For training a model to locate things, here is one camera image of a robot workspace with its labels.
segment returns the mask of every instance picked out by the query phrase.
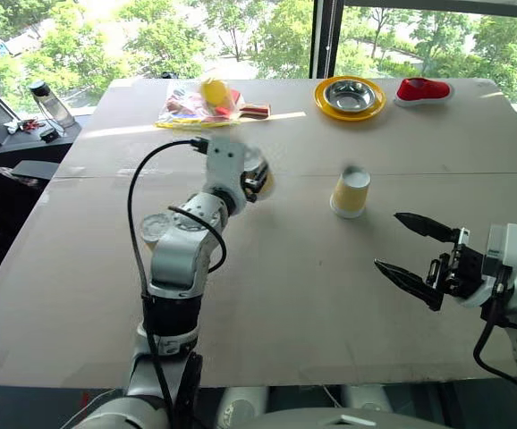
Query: window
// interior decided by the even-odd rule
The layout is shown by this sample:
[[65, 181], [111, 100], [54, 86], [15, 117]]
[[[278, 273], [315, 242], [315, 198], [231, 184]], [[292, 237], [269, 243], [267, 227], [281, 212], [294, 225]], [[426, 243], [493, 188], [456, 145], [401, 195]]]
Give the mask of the window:
[[[134, 76], [422, 75], [492, 79], [517, 109], [517, 18], [351, 5], [358, 1], [372, 4], [0, 0], [0, 97], [31, 117], [34, 80], [45, 80], [74, 114], [88, 114], [111, 80]], [[517, 13], [514, 4], [439, 2], [453, 3]]]
[[347, 6], [340, 74], [488, 78], [517, 109], [517, 18]]
[[38, 112], [34, 80], [75, 110], [95, 106], [116, 78], [308, 78], [312, 9], [312, 0], [0, 0], [0, 97], [22, 117]]

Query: snack package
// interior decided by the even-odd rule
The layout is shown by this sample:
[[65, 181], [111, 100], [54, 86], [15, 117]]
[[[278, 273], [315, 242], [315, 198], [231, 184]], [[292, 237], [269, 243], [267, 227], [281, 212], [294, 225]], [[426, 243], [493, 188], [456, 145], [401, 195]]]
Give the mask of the snack package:
[[159, 128], [199, 130], [238, 123], [241, 94], [221, 80], [169, 80]]

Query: stainless steel bowl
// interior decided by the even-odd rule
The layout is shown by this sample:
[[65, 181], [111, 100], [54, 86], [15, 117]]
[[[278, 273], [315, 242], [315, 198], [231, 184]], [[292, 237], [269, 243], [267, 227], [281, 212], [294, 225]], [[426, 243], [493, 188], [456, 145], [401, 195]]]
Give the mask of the stainless steel bowl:
[[336, 110], [356, 114], [376, 103], [376, 93], [364, 82], [344, 79], [328, 85], [324, 99]]

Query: red shoe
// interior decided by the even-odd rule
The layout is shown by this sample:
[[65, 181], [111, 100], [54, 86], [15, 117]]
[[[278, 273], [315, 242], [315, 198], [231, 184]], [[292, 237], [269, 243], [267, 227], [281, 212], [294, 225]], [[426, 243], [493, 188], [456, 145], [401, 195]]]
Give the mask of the red shoe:
[[402, 107], [444, 103], [453, 96], [449, 83], [423, 78], [402, 80], [394, 102]]

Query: cardboard sheet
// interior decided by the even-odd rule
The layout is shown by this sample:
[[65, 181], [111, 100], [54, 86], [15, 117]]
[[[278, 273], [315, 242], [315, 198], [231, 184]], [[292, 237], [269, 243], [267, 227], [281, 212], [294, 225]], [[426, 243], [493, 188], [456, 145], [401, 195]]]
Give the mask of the cardboard sheet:
[[[334, 175], [344, 159], [370, 173], [517, 172], [517, 113], [498, 87], [490, 80], [449, 81], [455, 96], [446, 105], [403, 109], [392, 101], [400, 80], [375, 80], [387, 96], [384, 111], [369, 121], [340, 122], [316, 107], [319, 80], [235, 80], [246, 100], [270, 103], [281, 119], [214, 132], [260, 147], [279, 173]], [[157, 146], [199, 135], [152, 126], [165, 94], [165, 80], [117, 80], [56, 177], [73, 177], [74, 168], [76, 175], [114, 177]], [[148, 167], [201, 171], [199, 156], [188, 151], [168, 151]]]
[[[375, 174], [367, 213], [355, 221], [329, 209], [334, 175], [275, 178], [270, 199], [230, 220], [227, 261], [209, 275], [203, 385], [487, 377], [471, 358], [479, 311], [447, 299], [433, 313], [372, 260], [425, 274], [448, 249], [405, 229], [396, 211], [466, 225], [483, 249], [491, 223], [517, 223], [517, 174]], [[0, 269], [0, 384], [122, 385], [140, 320], [128, 180], [54, 180], [40, 199]], [[201, 173], [146, 178], [137, 219], [181, 203], [202, 182]], [[504, 332], [484, 356], [515, 373]]]
[[[315, 107], [316, 80], [232, 83], [278, 115], [233, 129], [262, 148], [276, 189], [225, 231], [228, 258], [209, 275], [199, 320], [203, 385], [488, 376], [471, 357], [479, 310], [446, 299], [433, 313], [372, 263], [378, 257], [425, 275], [430, 259], [449, 249], [405, 229], [397, 211], [467, 226], [477, 250], [491, 223], [517, 223], [517, 114], [490, 81], [451, 82], [448, 105], [402, 109], [391, 102], [399, 80], [377, 80], [388, 106], [348, 124]], [[123, 384], [140, 320], [125, 214], [130, 178], [149, 150], [193, 135], [152, 127], [166, 84], [112, 84], [2, 263], [0, 384]], [[174, 148], [149, 163], [137, 222], [200, 190], [204, 162]], [[352, 162], [372, 182], [367, 212], [345, 221], [328, 199]], [[484, 357], [516, 373], [504, 332], [494, 333]]]

